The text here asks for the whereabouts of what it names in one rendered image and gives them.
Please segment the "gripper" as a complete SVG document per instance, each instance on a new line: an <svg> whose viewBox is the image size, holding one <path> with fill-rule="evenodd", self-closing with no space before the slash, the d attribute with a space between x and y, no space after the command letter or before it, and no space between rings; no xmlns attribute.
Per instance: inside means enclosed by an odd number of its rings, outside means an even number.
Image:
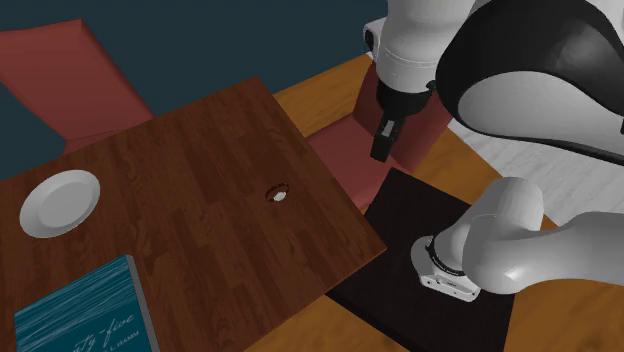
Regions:
<svg viewBox="0 0 624 352"><path fill-rule="evenodd" d="M398 140L407 116L415 115L423 110L433 92L436 82L429 81L425 91L419 93L405 93L386 85L381 79L376 88L376 99L384 113L375 132L370 157L386 162L394 143Z"/></svg>

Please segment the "red chair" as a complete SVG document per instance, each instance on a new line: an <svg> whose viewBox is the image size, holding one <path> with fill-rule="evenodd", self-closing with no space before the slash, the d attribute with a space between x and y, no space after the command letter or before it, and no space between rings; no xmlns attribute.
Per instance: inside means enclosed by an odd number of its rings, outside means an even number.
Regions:
<svg viewBox="0 0 624 352"><path fill-rule="evenodd" d="M0 31L0 83L66 154L154 117L82 19Z"/></svg>
<svg viewBox="0 0 624 352"><path fill-rule="evenodd" d="M388 160L376 161L370 157L370 151L382 117L375 97L377 84L376 66L372 64L353 112L308 137L309 144L358 209L371 204L392 167L412 173L451 120L439 97L433 95L424 110L406 119Z"/></svg>

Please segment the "dark robot stand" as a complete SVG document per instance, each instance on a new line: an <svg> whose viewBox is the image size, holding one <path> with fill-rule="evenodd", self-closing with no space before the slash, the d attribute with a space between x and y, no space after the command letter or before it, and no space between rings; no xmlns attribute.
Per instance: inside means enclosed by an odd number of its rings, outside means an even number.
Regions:
<svg viewBox="0 0 624 352"><path fill-rule="evenodd" d="M328 297L409 352L504 352L511 295L480 293L464 302L424 287L410 250L420 237L455 223L468 204L391 169L365 217L387 249Z"/></svg>

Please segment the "small brown round cup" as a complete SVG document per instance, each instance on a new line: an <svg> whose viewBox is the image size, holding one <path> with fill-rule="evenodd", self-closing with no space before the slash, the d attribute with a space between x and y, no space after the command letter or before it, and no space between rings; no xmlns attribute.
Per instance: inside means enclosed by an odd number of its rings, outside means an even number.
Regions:
<svg viewBox="0 0 624 352"><path fill-rule="evenodd" d="M265 193L267 202L280 202L286 198L290 190L287 183L278 183L271 186Z"/></svg>

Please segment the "brown wooden table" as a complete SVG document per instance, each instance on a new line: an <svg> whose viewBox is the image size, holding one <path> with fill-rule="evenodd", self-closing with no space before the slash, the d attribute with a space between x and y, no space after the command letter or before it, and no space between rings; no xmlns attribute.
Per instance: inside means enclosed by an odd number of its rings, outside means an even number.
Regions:
<svg viewBox="0 0 624 352"><path fill-rule="evenodd" d="M101 186L49 239L19 223L62 171ZM267 202L278 183L290 190ZM293 122L251 78L0 182L0 352L14 313L133 256L162 352L244 352L385 250Z"/></svg>

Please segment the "white plate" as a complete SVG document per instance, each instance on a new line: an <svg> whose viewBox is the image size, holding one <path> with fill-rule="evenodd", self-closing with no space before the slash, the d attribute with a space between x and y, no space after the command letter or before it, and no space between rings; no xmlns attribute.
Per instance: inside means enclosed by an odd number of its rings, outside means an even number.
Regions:
<svg viewBox="0 0 624 352"><path fill-rule="evenodd" d="M57 173L35 187L19 214L22 230L34 238L53 238L80 225L94 210L100 183L85 170Z"/></svg>

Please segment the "teal book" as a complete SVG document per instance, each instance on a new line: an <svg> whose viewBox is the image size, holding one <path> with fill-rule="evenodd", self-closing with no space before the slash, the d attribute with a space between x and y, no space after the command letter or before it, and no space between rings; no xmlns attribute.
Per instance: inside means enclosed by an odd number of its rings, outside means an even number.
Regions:
<svg viewBox="0 0 624 352"><path fill-rule="evenodd" d="M125 254L14 314L16 352L160 352Z"/></svg>

